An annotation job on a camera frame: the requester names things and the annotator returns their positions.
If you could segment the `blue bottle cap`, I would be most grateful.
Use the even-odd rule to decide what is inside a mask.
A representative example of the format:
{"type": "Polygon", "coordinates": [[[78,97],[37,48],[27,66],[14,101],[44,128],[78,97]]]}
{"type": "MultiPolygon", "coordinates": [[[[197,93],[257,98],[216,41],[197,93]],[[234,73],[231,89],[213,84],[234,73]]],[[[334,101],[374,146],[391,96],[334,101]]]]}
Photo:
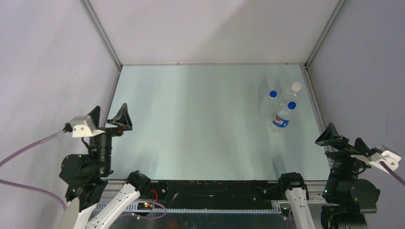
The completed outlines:
{"type": "Polygon", "coordinates": [[[297,104],[293,101],[291,101],[287,104],[287,107],[289,110],[294,110],[296,108],[296,106],[297,106],[297,104]]]}
{"type": "Polygon", "coordinates": [[[268,95],[270,98],[274,99],[277,97],[277,91],[274,91],[274,90],[270,91],[268,95]]]}

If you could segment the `Pepsi labelled clear bottle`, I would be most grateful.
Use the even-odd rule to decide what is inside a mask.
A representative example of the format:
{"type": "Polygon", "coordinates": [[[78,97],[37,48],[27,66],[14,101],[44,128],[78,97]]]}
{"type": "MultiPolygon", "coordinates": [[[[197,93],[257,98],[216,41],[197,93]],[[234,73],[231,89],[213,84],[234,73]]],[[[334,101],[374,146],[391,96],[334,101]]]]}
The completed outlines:
{"type": "Polygon", "coordinates": [[[284,130],[290,124],[295,110],[296,109],[289,110],[287,108],[277,112],[277,114],[274,114],[270,120],[270,127],[272,131],[274,133],[279,133],[284,130]]]}

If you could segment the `clear bottle with yellow label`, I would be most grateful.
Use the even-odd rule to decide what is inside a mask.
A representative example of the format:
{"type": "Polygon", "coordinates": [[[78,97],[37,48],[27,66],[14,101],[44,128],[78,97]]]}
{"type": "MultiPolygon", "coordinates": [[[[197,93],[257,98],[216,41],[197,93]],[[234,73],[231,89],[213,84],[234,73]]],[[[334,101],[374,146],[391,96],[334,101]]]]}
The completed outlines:
{"type": "Polygon", "coordinates": [[[291,101],[295,102],[297,105],[299,104],[301,98],[301,91],[300,92],[294,92],[291,90],[291,86],[287,88],[286,90],[283,91],[281,94],[281,97],[279,99],[278,105],[276,106],[275,109],[275,114],[277,112],[287,109],[287,104],[291,101]]]}

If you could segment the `clear unlabelled plastic bottle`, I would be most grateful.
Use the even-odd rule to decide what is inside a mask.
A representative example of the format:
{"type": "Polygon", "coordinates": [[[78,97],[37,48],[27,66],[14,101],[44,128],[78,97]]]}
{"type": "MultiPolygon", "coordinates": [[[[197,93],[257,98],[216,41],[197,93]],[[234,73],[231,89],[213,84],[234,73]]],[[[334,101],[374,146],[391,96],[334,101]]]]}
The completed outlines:
{"type": "Polygon", "coordinates": [[[269,92],[261,100],[261,104],[258,108],[258,118],[262,122],[267,122],[269,120],[269,117],[271,116],[271,113],[273,111],[275,104],[277,103],[279,96],[279,94],[277,93],[277,97],[272,99],[269,97],[268,94],[269,92]]]}

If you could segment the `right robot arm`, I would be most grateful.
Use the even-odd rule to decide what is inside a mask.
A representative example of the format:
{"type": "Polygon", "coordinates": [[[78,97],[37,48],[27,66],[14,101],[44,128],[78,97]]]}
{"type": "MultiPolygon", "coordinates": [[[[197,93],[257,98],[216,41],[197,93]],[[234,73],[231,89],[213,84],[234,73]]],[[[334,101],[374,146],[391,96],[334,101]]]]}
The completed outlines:
{"type": "MultiPolygon", "coordinates": [[[[369,148],[357,138],[354,145],[340,135],[333,123],[329,123],[315,143],[319,146],[330,146],[334,151],[326,151],[327,158],[332,160],[330,173],[322,197],[326,204],[321,207],[320,222],[324,229],[365,229],[366,214],[377,212],[377,201],[380,190],[370,181],[359,179],[359,174],[371,168],[359,156],[375,156],[381,150],[369,148]]],[[[289,211],[293,214],[299,229],[315,227],[310,210],[306,206],[309,198],[308,187],[301,174],[284,173],[278,179],[278,194],[287,199],[289,211]]]]}

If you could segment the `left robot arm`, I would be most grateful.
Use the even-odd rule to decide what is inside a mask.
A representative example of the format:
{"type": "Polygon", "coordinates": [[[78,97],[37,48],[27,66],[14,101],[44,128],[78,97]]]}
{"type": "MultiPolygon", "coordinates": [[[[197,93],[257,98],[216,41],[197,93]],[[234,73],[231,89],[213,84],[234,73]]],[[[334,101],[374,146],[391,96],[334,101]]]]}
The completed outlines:
{"type": "Polygon", "coordinates": [[[65,124],[63,131],[80,138],[87,154],[67,155],[61,163],[61,178],[67,185],[67,209],[60,222],[62,229],[107,229],[133,201],[147,198],[151,179],[140,171],[131,172],[118,194],[95,217],[90,218],[105,188],[106,178],[113,173],[113,138],[132,130],[128,105],[123,103],[117,114],[107,120],[111,127],[100,127],[100,107],[89,114],[76,116],[65,124]]]}

